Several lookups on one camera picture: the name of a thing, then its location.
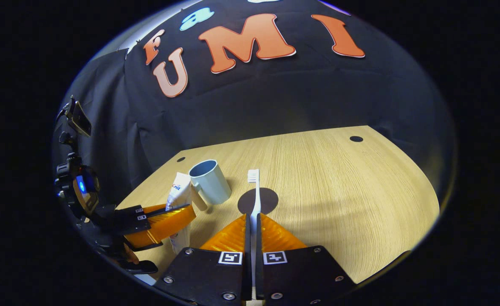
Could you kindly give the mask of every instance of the black circle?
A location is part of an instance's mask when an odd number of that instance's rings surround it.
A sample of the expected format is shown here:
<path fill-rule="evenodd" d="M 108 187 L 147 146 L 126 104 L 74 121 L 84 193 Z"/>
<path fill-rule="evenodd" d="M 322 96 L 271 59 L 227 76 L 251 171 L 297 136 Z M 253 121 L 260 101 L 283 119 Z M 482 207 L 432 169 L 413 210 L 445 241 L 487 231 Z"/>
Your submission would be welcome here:
<path fill-rule="evenodd" d="M 273 211 L 278 205 L 277 193 L 269 188 L 259 188 L 259 198 L 261 199 L 261 213 L 265 215 Z M 238 211 L 240 211 L 240 213 L 250 214 L 254 210 L 254 204 L 255 188 L 246 191 L 246 193 L 238 199 Z"/>

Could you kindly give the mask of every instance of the mug handle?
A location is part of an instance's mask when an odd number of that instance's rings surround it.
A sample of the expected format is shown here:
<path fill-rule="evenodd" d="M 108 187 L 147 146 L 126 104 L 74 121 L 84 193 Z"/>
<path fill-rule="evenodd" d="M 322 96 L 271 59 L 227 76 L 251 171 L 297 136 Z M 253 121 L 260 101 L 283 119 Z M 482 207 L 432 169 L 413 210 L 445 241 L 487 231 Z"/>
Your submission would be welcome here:
<path fill-rule="evenodd" d="M 199 191 L 201 191 L 203 188 L 199 183 L 190 184 L 191 186 L 191 199 L 192 202 L 195 203 L 195 206 L 199 209 L 199 211 L 205 211 L 208 209 L 208 206 L 206 205 L 205 201 L 203 198 L 201 198 L 201 195 L 199 194 Z"/>

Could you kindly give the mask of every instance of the cup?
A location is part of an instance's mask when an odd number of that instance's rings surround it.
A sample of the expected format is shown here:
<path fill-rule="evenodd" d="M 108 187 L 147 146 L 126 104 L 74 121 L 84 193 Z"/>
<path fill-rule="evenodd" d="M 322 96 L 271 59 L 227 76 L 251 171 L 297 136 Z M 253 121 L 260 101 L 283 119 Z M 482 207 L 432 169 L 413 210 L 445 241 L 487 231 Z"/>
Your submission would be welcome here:
<path fill-rule="evenodd" d="M 191 182 L 207 203 L 224 203 L 231 196 L 231 188 L 219 168 L 218 161 L 208 159 L 194 165 L 189 170 Z"/>

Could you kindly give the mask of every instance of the orange letter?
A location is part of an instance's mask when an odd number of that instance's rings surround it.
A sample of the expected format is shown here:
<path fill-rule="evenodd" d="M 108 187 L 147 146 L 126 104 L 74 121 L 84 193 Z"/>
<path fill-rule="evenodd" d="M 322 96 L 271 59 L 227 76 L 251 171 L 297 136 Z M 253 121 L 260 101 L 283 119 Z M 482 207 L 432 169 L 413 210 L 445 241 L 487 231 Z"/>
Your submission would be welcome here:
<path fill-rule="evenodd" d="M 161 43 L 160 36 L 165 33 L 165 30 L 161 29 L 144 45 L 144 50 L 146 50 L 146 65 L 150 64 L 153 58 L 157 55 L 156 48 L 159 47 Z"/>
<path fill-rule="evenodd" d="M 169 60 L 174 64 L 174 69 L 178 75 L 178 82 L 176 82 L 176 84 L 172 85 L 169 82 L 169 78 L 165 72 L 165 66 L 167 65 L 165 62 L 161 62 L 161 64 L 153 70 L 153 75 L 157 78 L 157 83 L 159 83 L 161 91 L 167 97 L 176 97 L 181 94 L 187 86 L 187 71 L 182 61 L 182 51 L 182 48 L 178 48 L 169 55 Z"/>
<path fill-rule="evenodd" d="M 263 60 L 295 54 L 295 48 L 288 45 L 278 31 L 274 23 L 276 18 L 274 14 L 250 16 L 246 19 L 240 34 L 225 27 L 215 27 L 199 35 L 199 39 L 205 40 L 209 45 L 214 61 L 211 72 L 218 74 L 234 67 L 235 60 L 227 57 L 224 48 L 242 62 L 249 62 L 254 40 L 257 40 L 259 47 L 256 55 Z"/>
<path fill-rule="evenodd" d="M 365 52 L 359 49 L 350 34 L 345 29 L 345 23 L 332 17 L 324 15 L 311 15 L 312 18 L 323 23 L 327 31 L 333 37 L 333 52 L 343 56 L 365 57 Z"/>

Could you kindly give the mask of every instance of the wood grain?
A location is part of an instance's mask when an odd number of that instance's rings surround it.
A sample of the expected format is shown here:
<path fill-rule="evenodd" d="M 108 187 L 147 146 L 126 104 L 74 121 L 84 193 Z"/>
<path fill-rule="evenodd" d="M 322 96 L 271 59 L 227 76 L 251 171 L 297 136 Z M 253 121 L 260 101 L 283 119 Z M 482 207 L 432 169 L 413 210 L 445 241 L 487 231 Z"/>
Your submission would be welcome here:
<path fill-rule="evenodd" d="M 353 142 L 360 136 L 362 142 Z M 387 138 L 368 126 L 312 130 L 184 150 L 157 169 L 118 209 L 164 204 L 176 172 L 188 173 L 216 159 L 232 194 L 207 211 L 195 210 L 190 246 L 198 248 L 240 216 L 237 201 L 255 184 L 249 169 L 260 170 L 260 185 L 277 192 L 268 214 L 308 246 L 323 245 L 360 283 L 412 249 L 438 217 L 438 200 L 418 166 Z M 168 239 L 159 248 L 137 252 L 161 273 L 174 259 Z"/>

